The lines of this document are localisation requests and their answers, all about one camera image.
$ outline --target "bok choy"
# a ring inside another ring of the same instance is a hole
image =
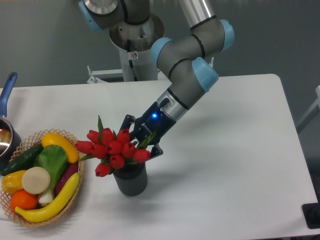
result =
[[[49,187],[38,195],[39,203],[42,206],[45,206],[53,201],[55,186],[66,170],[67,165],[67,154],[65,150],[58,145],[46,146],[36,157],[33,166],[46,169],[50,175]]]

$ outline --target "green leaf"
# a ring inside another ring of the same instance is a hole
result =
[[[112,131],[113,131],[114,140],[117,140],[117,134],[116,134],[116,132],[115,132],[114,130],[112,130]]]
[[[93,155],[84,155],[82,158],[79,159],[79,162],[87,160],[87,159],[93,159],[95,156]]]
[[[130,158],[128,158],[128,157],[123,157],[123,158],[124,158],[124,163],[125,163],[125,164],[132,163],[132,162],[136,162],[133,157],[130,157]]]
[[[124,165],[127,166],[132,166],[132,165],[137,165],[138,163],[136,161],[131,161],[131,162],[126,162]]]
[[[98,115],[98,130],[99,130],[99,143],[102,144],[102,131],[104,130],[104,126],[102,125],[102,121],[100,115]]]
[[[104,159],[101,159],[101,162],[103,164],[110,164],[110,157],[111,155],[108,154]]]
[[[156,136],[156,131],[154,131],[151,135],[149,135],[145,140],[139,142],[137,149],[146,149],[149,143],[154,139]]]

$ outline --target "light blue joint cap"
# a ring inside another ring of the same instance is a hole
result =
[[[192,61],[192,69],[202,89],[207,93],[218,81],[218,73],[201,57]]]
[[[235,31],[234,28],[230,25],[230,23],[227,20],[219,20],[224,28],[224,45],[221,51],[227,49],[232,44],[234,44],[235,41]]]
[[[82,1],[79,2],[79,8],[84,16],[85,21],[89,24],[92,31],[95,33],[102,32],[102,29],[98,26],[95,20],[91,17],[90,13],[86,9],[84,3]]]
[[[159,38],[157,41],[155,41],[154,44],[152,45],[150,50],[151,59],[154,62],[154,64],[156,64],[157,67],[158,67],[158,57],[162,48],[166,45],[167,42],[171,42],[171,41],[172,39],[168,37],[162,37],[162,38]]]

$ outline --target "cucumber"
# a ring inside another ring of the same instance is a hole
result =
[[[4,170],[1,171],[2,176],[33,167],[36,156],[42,152],[44,147],[37,144],[22,152],[15,159],[11,160]]]

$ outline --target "yellow pepper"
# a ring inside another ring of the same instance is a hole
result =
[[[70,164],[74,164],[79,160],[77,149],[66,138],[58,133],[48,132],[42,137],[41,144],[44,148],[49,145],[58,145],[62,147],[66,153],[67,161]]]
[[[16,192],[24,189],[22,187],[22,176],[25,174],[26,170],[15,171],[6,175],[2,179],[2,189],[8,194],[15,194]]]
[[[74,173],[65,183],[59,194],[47,206],[35,210],[23,210],[16,206],[15,211],[31,223],[47,221],[56,216],[67,205],[80,182],[79,173]]]

